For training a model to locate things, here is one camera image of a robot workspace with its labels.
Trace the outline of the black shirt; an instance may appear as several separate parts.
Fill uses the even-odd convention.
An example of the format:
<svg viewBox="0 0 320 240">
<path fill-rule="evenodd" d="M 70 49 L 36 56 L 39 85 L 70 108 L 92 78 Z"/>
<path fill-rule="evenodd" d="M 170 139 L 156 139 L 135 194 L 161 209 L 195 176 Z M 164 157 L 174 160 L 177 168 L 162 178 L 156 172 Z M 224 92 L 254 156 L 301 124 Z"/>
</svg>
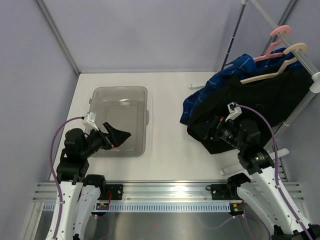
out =
<svg viewBox="0 0 320 240">
<path fill-rule="evenodd" d="M 204 124 L 213 116 L 227 117 L 231 102 L 247 106 L 262 114 L 271 127 L 285 121 L 309 91 L 313 80 L 304 68 L 286 70 L 282 74 L 242 84 L 237 75 L 227 78 L 225 86 L 211 93 L 195 108 L 187 125 L 187 133 L 202 143 L 207 151 L 219 154 L 233 149 L 224 142 L 202 139 L 195 126 Z"/>
</svg>

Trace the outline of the blue plaid shirt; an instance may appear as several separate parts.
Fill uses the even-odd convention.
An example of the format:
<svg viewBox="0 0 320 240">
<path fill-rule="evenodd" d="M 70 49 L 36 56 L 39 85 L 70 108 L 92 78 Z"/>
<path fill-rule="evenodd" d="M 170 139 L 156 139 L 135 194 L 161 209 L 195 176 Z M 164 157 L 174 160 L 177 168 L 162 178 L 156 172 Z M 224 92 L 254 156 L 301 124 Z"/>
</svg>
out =
<svg viewBox="0 0 320 240">
<path fill-rule="evenodd" d="M 284 54 L 282 57 L 271 58 L 267 60 L 257 61 L 253 60 L 249 54 L 244 53 L 235 60 L 227 64 L 227 68 L 214 74 L 205 84 L 205 86 L 192 95 L 188 96 L 182 104 L 182 115 L 180 123 L 187 125 L 195 108 L 200 105 L 205 99 L 209 97 L 214 91 L 223 87 L 227 80 L 233 75 L 236 75 L 240 80 L 253 77 L 269 70 L 273 67 L 280 67 L 284 61 L 294 58 L 292 52 Z"/>
</svg>

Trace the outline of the pink plastic hanger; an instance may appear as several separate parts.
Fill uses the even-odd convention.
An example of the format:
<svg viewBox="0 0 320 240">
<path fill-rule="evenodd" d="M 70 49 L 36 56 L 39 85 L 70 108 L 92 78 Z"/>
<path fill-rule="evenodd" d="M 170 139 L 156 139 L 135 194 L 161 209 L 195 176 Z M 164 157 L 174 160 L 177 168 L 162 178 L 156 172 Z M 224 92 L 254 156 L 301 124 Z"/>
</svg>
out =
<svg viewBox="0 0 320 240">
<path fill-rule="evenodd" d="M 289 25 L 281 25 L 279 27 L 277 27 L 276 29 L 274 29 L 269 35 L 271 37 L 274 37 L 276 36 L 277 34 L 281 34 L 281 33 L 285 33 L 287 35 L 290 35 L 291 34 L 291 27 Z M 264 60 L 269 60 L 269 59 L 272 59 L 272 58 L 280 58 L 284 55 L 283 52 L 275 52 L 275 47 L 279 46 L 280 44 L 282 44 L 282 40 L 278 40 L 278 41 L 275 41 L 275 42 L 272 42 L 268 49 L 266 50 L 265 54 L 261 55 L 261 56 L 258 56 L 258 57 L 255 57 L 253 58 L 253 60 L 255 62 L 260 62 L 260 61 L 264 61 Z"/>
</svg>

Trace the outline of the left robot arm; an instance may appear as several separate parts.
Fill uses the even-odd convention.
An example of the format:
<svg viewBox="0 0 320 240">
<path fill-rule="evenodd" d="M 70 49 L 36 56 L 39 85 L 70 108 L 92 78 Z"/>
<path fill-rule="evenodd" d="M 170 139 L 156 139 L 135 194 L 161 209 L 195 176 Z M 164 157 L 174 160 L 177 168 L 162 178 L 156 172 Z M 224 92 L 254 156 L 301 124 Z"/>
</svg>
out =
<svg viewBox="0 0 320 240">
<path fill-rule="evenodd" d="M 82 240 L 98 200 L 109 210 L 112 200 L 122 199 L 121 184 L 108 184 L 104 175 L 87 174 L 89 157 L 99 150 L 120 147 L 131 134 L 104 122 L 105 132 L 95 125 L 89 134 L 73 128 L 65 134 L 60 163 L 51 168 L 57 187 L 53 217 L 46 239 Z"/>
</svg>

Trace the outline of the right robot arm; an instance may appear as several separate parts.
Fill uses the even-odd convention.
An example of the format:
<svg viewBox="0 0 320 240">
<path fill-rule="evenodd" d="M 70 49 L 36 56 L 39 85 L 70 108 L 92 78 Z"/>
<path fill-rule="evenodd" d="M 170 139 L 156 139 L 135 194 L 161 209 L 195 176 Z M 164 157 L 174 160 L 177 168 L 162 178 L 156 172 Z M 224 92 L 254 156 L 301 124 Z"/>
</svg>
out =
<svg viewBox="0 0 320 240">
<path fill-rule="evenodd" d="M 229 197 L 242 199 L 267 226 L 273 240 L 318 240 L 320 226 L 297 207 L 276 170 L 277 164 L 259 145 L 260 131 L 255 121 L 242 120 L 237 127 L 230 119 L 213 116 L 210 121 L 188 127 L 203 141 L 224 141 L 239 151 L 237 157 L 247 173 L 227 179 Z"/>
</svg>

